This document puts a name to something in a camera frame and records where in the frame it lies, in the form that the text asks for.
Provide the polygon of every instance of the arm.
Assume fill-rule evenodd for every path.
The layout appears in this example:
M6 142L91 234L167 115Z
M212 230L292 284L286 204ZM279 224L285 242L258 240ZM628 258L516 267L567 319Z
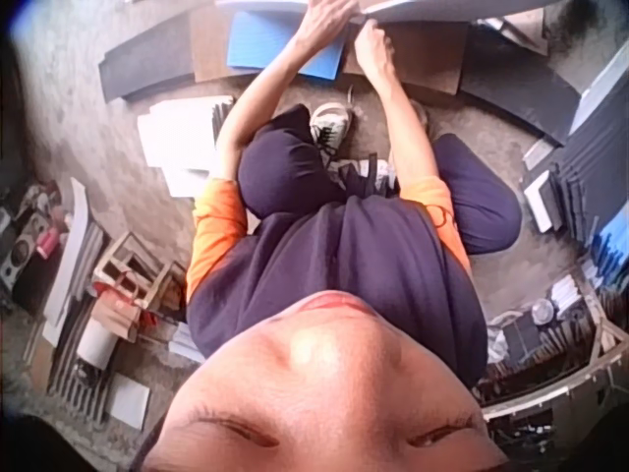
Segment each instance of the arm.
M356 0L310 0L295 36L254 79L227 116L216 142L218 159L212 179L195 202L197 232L186 275L188 300L247 234L247 217L236 183L243 150L271 119L299 70L345 27L356 5Z
M470 272L470 261L454 223L450 191L439 179L426 130L397 78L392 54L384 31L374 20L367 21L356 39L356 56L384 108L400 197L426 207L441 242Z

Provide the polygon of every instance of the person's left hand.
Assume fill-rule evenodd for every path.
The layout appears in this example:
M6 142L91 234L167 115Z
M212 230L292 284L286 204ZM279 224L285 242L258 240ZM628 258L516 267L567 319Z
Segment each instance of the person's left hand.
M295 40L314 56L334 40L355 13L358 0L309 0Z

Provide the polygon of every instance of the hand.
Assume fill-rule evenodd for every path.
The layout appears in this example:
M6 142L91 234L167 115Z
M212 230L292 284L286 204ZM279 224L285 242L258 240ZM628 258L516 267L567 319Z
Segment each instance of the hand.
M376 91L395 79L393 46L375 20L367 20L354 42L356 59Z
M312 57L332 42L357 12L358 0L309 0L294 39Z

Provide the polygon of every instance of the forearm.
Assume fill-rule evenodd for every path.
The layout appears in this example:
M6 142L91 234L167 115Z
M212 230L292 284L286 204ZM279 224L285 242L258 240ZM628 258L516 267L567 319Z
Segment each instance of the forearm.
M376 91L386 115L400 187L408 187L423 177L438 176L426 130L395 73L386 73Z
M218 153L214 177L236 180L243 149L256 131L268 122L280 97L308 62L311 52L293 39L249 85L227 116L216 142Z

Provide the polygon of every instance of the concrete floor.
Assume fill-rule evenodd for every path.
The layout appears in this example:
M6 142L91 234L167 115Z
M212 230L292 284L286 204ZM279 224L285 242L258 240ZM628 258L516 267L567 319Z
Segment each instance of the concrete floor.
M110 48L200 3L204 2L142 0L126 5L122 0L32 1L13 31L23 66L30 157L38 176L44 180L56 179L64 197L70 195L70 177L78 178L87 187L94 218L114 238L125 230L133 230L146 240L156 255L174 258L183 264L189 259L194 234L192 202L171 199L161 172L146 166L136 117L165 97L239 95L250 79L201 84L134 104L122 100L105 104L97 65ZM599 0L595 2L599 5L598 21L586 25L587 31L582 37L566 40L559 33L564 3L546 10L546 25L552 32L549 63L582 92L628 37L629 15L623 0ZM364 157L375 151L386 158L389 144L383 113L363 79L344 77L333 87L298 79L283 97L280 110L296 102L314 108L329 100L343 101L349 85L354 85L358 118L350 137L349 156ZM430 111L446 130L458 134L517 191L525 209L522 233L514 247L499 254L473 258L476 285L486 316L492 318L542 295L551 282L574 263L576 253L566 240L538 234L524 207L519 190L524 171L522 157L537 140L536 136L516 123L464 102L453 108ZM10 317L8 323L15 325L15 329L24 324L15 316ZM18 346L20 342L17 336L14 344ZM159 352L147 351L142 356L143 363L134 362L129 375L151 386L146 424L152 425L190 366L173 367L174 361L164 359ZM173 370L173 377L168 378L167 383L163 381L164 366ZM13 369L19 377L17 358L4 372ZM23 391L24 385L20 382L16 391ZM99 468L127 463L139 444L137 432L115 421L110 422L113 426L105 433L86 432L73 420L53 414L54 406L46 399L32 395L22 397L19 406L49 418L95 462L104 460L98 462Z

